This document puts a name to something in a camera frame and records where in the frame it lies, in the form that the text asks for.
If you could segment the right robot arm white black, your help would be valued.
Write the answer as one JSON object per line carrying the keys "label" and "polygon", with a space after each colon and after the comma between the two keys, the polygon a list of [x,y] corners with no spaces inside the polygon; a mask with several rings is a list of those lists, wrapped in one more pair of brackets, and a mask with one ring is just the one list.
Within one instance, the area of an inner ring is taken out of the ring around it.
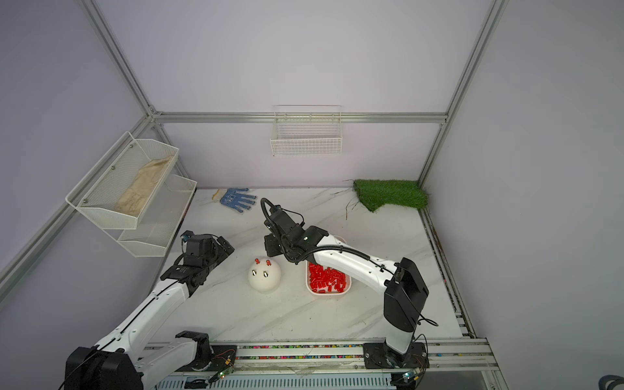
{"label": "right robot arm white black", "polygon": [[328,231],[304,222],[296,223],[292,211],[260,200],[270,233],[265,237],[268,257],[282,255],[294,264],[307,262],[331,268],[360,281],[382,297],[383,316],[390,326],[385,345],[405,355],[423,318],[429,289],[416,264],[409,258],[399,262],[377,258],[341,243]]}

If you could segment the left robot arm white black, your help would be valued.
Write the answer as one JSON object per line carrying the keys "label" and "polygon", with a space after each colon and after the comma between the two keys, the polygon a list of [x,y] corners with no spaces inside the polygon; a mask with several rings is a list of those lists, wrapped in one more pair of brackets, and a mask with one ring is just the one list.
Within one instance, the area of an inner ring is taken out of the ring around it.
{"label": "left robot arm white black", "polygon": [[140,355],[174,311],[234,251],[213,234],[181,236],[182,253],[154,291],[108,335],[92,347],[75,349],[66,361],[62,389],[151,389],[182,367],[205,370],[216,359],[204,332],[182,331],[174,341],[146,358]]}

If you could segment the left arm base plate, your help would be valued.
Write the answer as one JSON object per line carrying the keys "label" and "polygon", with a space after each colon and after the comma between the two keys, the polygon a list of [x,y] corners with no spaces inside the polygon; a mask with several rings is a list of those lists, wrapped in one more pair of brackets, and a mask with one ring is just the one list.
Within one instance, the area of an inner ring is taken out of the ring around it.
{"label": "left arm base plate", "polygon": [[238,347],[233,344],[213,345],[212,352],[208,357],[192,362],[189,366],[192,371],[223,371],[233,367],[237,357]]}

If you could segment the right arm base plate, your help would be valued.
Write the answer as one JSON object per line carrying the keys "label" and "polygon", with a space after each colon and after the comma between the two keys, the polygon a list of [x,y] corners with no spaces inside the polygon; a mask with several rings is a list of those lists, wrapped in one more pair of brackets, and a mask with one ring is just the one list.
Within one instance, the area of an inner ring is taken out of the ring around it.
{"label": "right arm base plate", "polygon": [[428,352],[421,342],[412,342],[404,354],[391,349],[385,342],[365,343],[362,349],[367,369],[429,368]]}

